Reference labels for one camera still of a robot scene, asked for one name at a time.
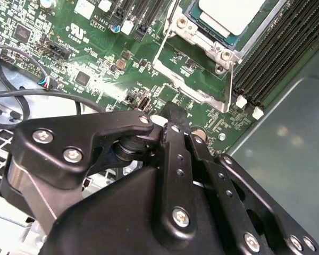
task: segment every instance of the mounting screw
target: mounting screw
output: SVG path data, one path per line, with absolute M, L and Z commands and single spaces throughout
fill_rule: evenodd
M 180 132 L 180 128 L 179 128 L 178 126 L 176 126 L 176 125 L 172 125 L 172 126 L 171 126 L 171 129 L 172 129 L 173 131 L 177 132 L 177 133 Z
M 175 208 L 172 211 L 172 217 L 176 224 L 180 227 L 187 227 L 189 225 L 189 217 L 187 213 L 180 208 Z
M 304 242 L 312 251 L 315 251 L 314 244 L 312 243 L 310 239 L 308 239 L 307 237 L 304 237 Z
M 298 251 L 303 250 L 303 246 L 301 245 L 301 243 L 299 242 L 299 240 L 295 236 L 291 235 L 289 237 L 289 240 L 291 240 L 292 244 L 294 245 L 295 248 L 297 248 Z
M 50 143 L 53 141 L 53 135 L 46 130 L 38 130 L 33 133 L 32 137 L 39 143 Z
M 185 16 L 182 16 L 177 20 L 177 26 L 179 28 L 185 28 L 187 24 L 188 24 L 188 19 Z
M 256 238 L 252 234 L 246 233 L 244 238 L 245 238 L 246 244 L 252 251 L 254 252 L 260 251 L 259 242 L 256 240 Z
M 225 135 L 225 133 L 221 133 L 221 134 L 219 134 L 219 136 L 217 136 L 217 138 L 219 141 L 223 142 L 226 138 L 226 135 Z
M 66 149 L 63 153 L 63 156 L 67 162 L 71 163 L 78 163 L 83 159 L 81 152 L 76 149 Z
M 229 157 L 224 156 L 224 157 L 223 157 L 223 159 L 224 159 L 224 161 L 226 161 L 226 162 L 227 162 L 227 164 L 229 164 L 229 165 L 231 165 L 231 164 L 232 164 L 232 161 L 230 160 L 230 158 L 229 158 Z
M 140 117 L 139 117 L 139 120 L 140 120 L 141 122 L 143 122 L 144 124 L 149 124 L 149 120 L 147 119 L 147 117 L 140 116 Z
M 230 60 L 230 57 L 232 56 L 232 54 L 229 51 L 225 51 L 221 53 L 221 58 L 225 61 Z

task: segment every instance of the black ram slot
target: black ram slot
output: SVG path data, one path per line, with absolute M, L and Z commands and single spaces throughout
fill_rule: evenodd
M 319 0 L 295 1 L 234 77 L 234 92 L 261 103 L 319 38 Z
M 132 15 L 135 16 L 138 20 L 144 15 L 144 11 L 149 3 L 149 0 L 140 0 L 135 9 L 133 9 Z
M 296 1 L 293 3 L 293 6 L 289 7 L 275 27 L 266 35 L 263 42 L 261 42 L 261 44 L 251 53 L 251 56 L 246 60 L 245 65 L 237 71 L 235 76 L 238 81 L 244 82 L 245 78 L 248 77 L 248 73 L 259 64 L 259 60 L 261 60 L 266 52 L 270 50 L 270 47 L 272 46 L 270 41 L 274 40 L 278 34 L 281 33 L 281 30 L 284 31 L 284 28 L 288 27 L 289 21 L 293 20 L 294 17 L 299 14 L 299 11 L 305 4 L 306 3 L 303 1 Z
M 309 36 L 309 39 L 307 40 L 307 42 L 304 42 L 302 44 L 302 47 L 300 47 L 298 50 L 303 52 L 305 50 L 308 50 L 309 48 L 312 48 L 313 45 L 318 41 L 319 39 L 319 33 L 316 34 L 312 34 L 311 36 Z M 293 66 L 298 63 L 298 61 L 302 58 L 303 55 L 298 55 L 295 54 L 293 56 L 293 58 L 289 59 L 287 61 L 286 66 L 284 66 L 284 70 L 285 72 L 289 72 Z M 261 95 L 259 97 L 257 97 L 257 99 L 255 99 L 255 103 L 256 104 L 261 104 L 261 102 L 263 102 L 267 96 L 269 96 L 269 94 L 275 89 L 276 85 L 279 84 L 279 82 L 284 78 L 284 73 L 285 72 L 279 72 L 277 75 L 275 75 L 273 77 L 273 79 L 271 79 L 268 83 L 267 83 L 267 88 L 265 89 L 264 92 L 261 93 Z
M 136 33 L 133 37 L 136 41 L 141 42 L 143 40 L 149 27 L 154 22 L 156 15 L 160 11 L 164 1 L 165 0 L 157 0 L 156 3 L 149 8 L 142 24 L 138 27 L 138 29 L 136 30 Z
M 110 24 L 112 26 L 118 26 L 128 16 L 133 1 L 134 0 L 124 0 L 121 6 L 117 8 L 110 19 Z
M 247 79 L 251 77 L 255 70 L 260 70 L 259 65 L 262 61 L 266 62 L 266 54 L 270 52 L 274 46 L 274 43 L 278 38 L 284 34 L 284 32 L 290 27 L 293 20 L 299 17 L 300 11 L 302 11 L 309 1 L 295 1 L 292 6 L 286 11 L 281 20 L 275 25 L 275 27 L 266 35 L 263 42 L 255 49 L 251 56 L 246 60 L 246 63 L 235 75 L 235 82 L 237 86 L 241 87 L 241 90 L 246 90 L 245 84 Z
M 281 66 L 281 62 L 285 57 L 289 57 L 291 54 L 291 47 L 295 47 L 295 44 L 291 44 L 291 41 L 297 43 L 302 38 L 298 38 L 298 34 L 303 34 L 303 27 L 313 26 L 313 19 L 315 18 L 314 7 L 318 7 L 319 5 L 315 3 L 315 5 L 311 6 L 308 9 L 307 13 L 299 16 L 299 18 L 294 21 L 294 23 L 290 26 L 290 28 L 277 40 L 274 42 L 274 47 L 272 50 L 265 56 L 265 62 L 267 65 L 260 69 L 257 69 L 255 73 L 252 73 L 250 76 L 250 83 L 244 91 L 250 95 L 255 95 L 262 89 L 262 79 L 261 77 L 265 76 L 266 72 L 270 70 L 277 70 L 279 66 Z

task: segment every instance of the ram slot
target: ram slot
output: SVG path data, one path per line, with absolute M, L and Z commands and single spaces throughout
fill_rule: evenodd
M 292 43 L 294 45 L 298 42 L 296 36 L 299 34 L 303 26 L 312 25 L 312 16 L 315 13 L 315 9 L 319 7 L 319 3 L 312 2 L 311 6 L 308 6 L 306 13 L 302 13 L 295 20 L 293 20 L 292 25 L 288 27 L 287 30 L 282 34 L 282 36 L 277 37 L 276 41 L 272 42 L 272 50 L 267 53 L 264 58 L 264 66 L 257 68 L 254 73 L 248 79 L 248 86 L 243 88 L 245 93 L 250 94 L 255 97 L 258 91 L 262 88 L 261 78 L 265 77 L 269 70 L 274 70 L 274 68 L 279 68 L 276 64 L 284 59 L 285 56 L 289 56 L 290 52 L 287 51 L 288 46 Z
M 304 52 L 310 49 L 317 42 L 318 38 L 319 26 L 316 30 L 313 30 L 313 32 L 310 33 L 301 44 L 299 44 L 299 47 L 295 49 L 295 52 Z M 302 56 L 302 54 L 293 54 L 293 56 L 287 59 L 285 64 L 281 66 L 281 68 L 284 70 L 283 72 L 276 72 L 269 78 L 268 81 L 264 81 L 264 87 L 266 88 L 264 91 L 260 91 L 256 96 L 255 101 L 257 104 L 261 104 L 261 102 L 265 100 L 267 96 L 269 96 L 269 94 L 275 89 L 276 85 L 279 84 L 279 82 L 283 79 L 284 75 L 293 68 L 293 66 L 302 58 Z
M 141 20 L 149 1 L 150 0 L 140 0 L 135 9 L 133 9 L 132 16 L 136 17 L 138 20 Z
M 234 83 L 236 87 L 240 88 L 241 91 L 244 89 L 242 84 L 251 76 L 254 70 L 259 69 L 259 65 L 264 59 L 267 52 L 269 52 L 273 44 L 272 42 L 276 38 L 285 32 L 289 27 L 292 20 L 297 17 L 300 11 L 305 7 L 309 1 L 295 1 L 291 6 L 288 7 L 286 13 L 278 21 L 278 23 L 271 29 L 262 42 L 256 47 L 256 49 L 247 58 L 246 62 L 242 67 L 236 72 L 234 77 Z
M 165 0 L 157 0 L 153 6 L 149 8 L 147 11 L 144 20 L 141 25 L 138 27 L 135 36 L 133 37 L 136 41 L 140 42 L 143 40 L 146 35 L 149 27 L 154 22 L 156 15 L 160 11 Z
M 122 21 L 128 16 L 133 2 L 134 0 L 124 0 L 122 2 L 122 4 L 117 8 L 110 19 L 110 24 L 112 26 L 115 27 L 122 23 Z

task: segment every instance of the cable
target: cable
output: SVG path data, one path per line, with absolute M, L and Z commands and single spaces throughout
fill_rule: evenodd
M 75 101 L 75 111 L 76 111 L 76 114 L 77 115 L 80 115 L 81 114 L 81 106 L 80 106 L 80 103 Z
M 38 61 L 36 61 L 32 56 L 28 55 L 26 52 L 23 52 L 22 50 L 15 48 L 15 47 L 12 47 L 12 46 L 9 46 L 9 45 L 1 45 L 1 44 L 0 44 L 0 49 L 12 50 L 14 52 L 17 52 L 17 53 L 23 55 L 24 57 L 28 58 L 31 62 L 33 62 L 34 65 L 37 66 L 37 68 L 39 68 L 41 70 L 41 72 L 43 73 L 45 78 L 47 78 L 49 76 L 48 73 L 45 71 L 45 69 L 42 67 L 42 65 L 40 65 L 38 63 Z
M 63 92 L 58 92 L 58 91 L 47 91 L 43 89 L 24 89 L 24 90 L 17 90 L 17 91 L 0 91 L 0 97 L 17 97 L 17 96 L 52 96 L 52 97 L 61 97 L 61 98 L 66 98 L 70 99 L 73 101 L 77 101 L 79 103 L 82 103 L 91 109 L 102 113 L 104 112 L 104 109 L 90 101 L 89 99 L 76 96 L 76 95 L 71 95 L 71 94 L 66 94 Z

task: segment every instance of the black plastic part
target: black plastic part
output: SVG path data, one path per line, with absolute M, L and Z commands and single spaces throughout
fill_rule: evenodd
M 189 121 L 187 118 L 188 113 L 181 106 L 178 106 L 177 104 L 171 101 L 168 101 L 164 105 L 159 115 L 166 118 L 168 122 L 171 122 L 179 126 L 184 133 L 186 134 L 191 133 Z
M 16 128 L 11 154 L 19 166 L 52 186 L 73 189 L 82 185 L 89 167 L 97 168 L 93 172 L 101 171 L 106 154 L 118 138 L 151 132 L 152 122 L 141 122 L 141 116 L 138 111 L 127 111 L 28 120 Z M 48 144 L 37 143 L 32 137 L 37 130 L 52 133 L 54 140 Z M 92 165 L 93 150 L 98 147 L 103 150 Z M 67 148 L 80 150 L 82 160 L 66 161 L 63 152 Z
M 162 245 L 169 249 L 182 249 L 194 238 L 197 228 L 191 156 L 184 145 L 184 134 L 178 126 L 168 123 L 163 132 L 163 160 L 157 178 L 152 226 Z M 175 223 L 175 208 L 188 215 L 188 226 L 181 227 Z
M 292 254 L 291 250 L 299 254 L 290 241 L 286 242 L 290 236 L 295 236 L 301 241 L 307 237 L 312 241 L 316 252 L 303 245 L 302 254 L 319 254 L 319 245 L 316 241 L 233 158 L 220 154 L 215 162 L 227 169 L 238 190 L 244 194 L 242 203 L 251 218 L 256 218 L 256 224 L 261 225 L 257 229 L 269 244 L 273 254 Z
M 182 250 L 163 247 L 151 227 L 156 168 L 142 168 L 65 211 L 40 255 L 223 255 L 203 188 L 192 187 L 197 208 L 195 238 Z

